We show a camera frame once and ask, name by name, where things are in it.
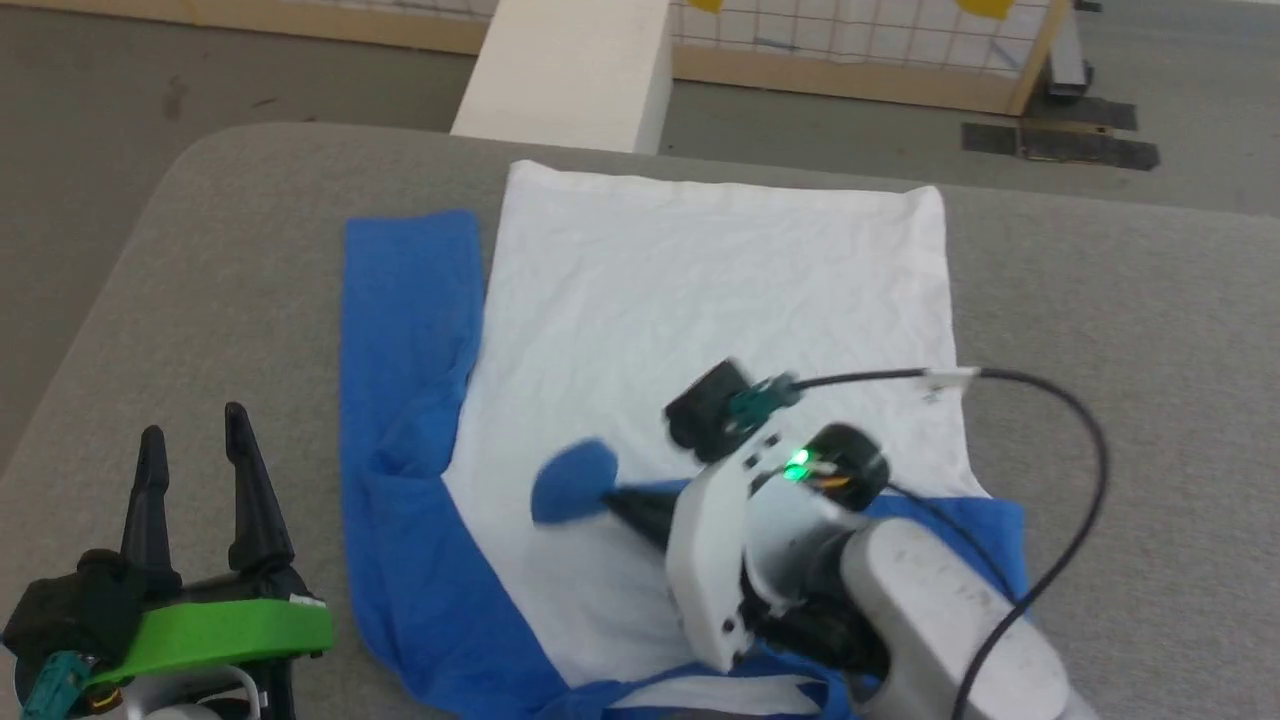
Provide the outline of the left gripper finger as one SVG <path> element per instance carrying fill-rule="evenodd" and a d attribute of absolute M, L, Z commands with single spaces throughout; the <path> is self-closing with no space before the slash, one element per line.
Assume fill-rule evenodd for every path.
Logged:
<path fill-rule="evenodd" d="M 120 556 L 131 585 L 146 602 L 172 600 L 183 580 L 172 565 L 166 527 L 165 495 L 170 473 L 163 429 L 146 427 L 131 487 Z"/>
<path fill-rule="evenodd" d="M 227 459 L 236 473 L 236 533 L 228 550 L 236 585 L 247 597 L 301 596 L 294 547 L 244 406 L 227 404 L 224 424 Z"/>

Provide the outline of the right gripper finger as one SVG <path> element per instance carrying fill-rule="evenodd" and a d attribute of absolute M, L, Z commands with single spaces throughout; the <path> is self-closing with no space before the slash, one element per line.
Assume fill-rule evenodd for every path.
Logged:
<path fill-rule="evenodd" d="M 622 486 L 602 496 L 604 509 L 658 551 L 667 551 L 685 486 Z"/>

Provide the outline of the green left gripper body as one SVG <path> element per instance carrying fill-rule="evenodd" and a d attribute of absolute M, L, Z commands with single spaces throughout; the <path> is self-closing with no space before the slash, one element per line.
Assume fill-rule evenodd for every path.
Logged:
<path fill-rule="evenodd" d="M 145 612 L 124 660 L 86 685 L 323 653 L 334 638 L 332 612 L 317 600 L 178 603 Z"/>

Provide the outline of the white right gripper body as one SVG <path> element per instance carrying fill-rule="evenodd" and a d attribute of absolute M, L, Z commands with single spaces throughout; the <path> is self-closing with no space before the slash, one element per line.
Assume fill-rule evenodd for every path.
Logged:
<path fill-rule="evenodd" d="M 803 486 L 785 473 L 801 450 L 794 430 L 755 430 L 676 500 L 666 577 L 694 656 L 717 673 L 750 653 L 760 615 L 795 603 Z"/>

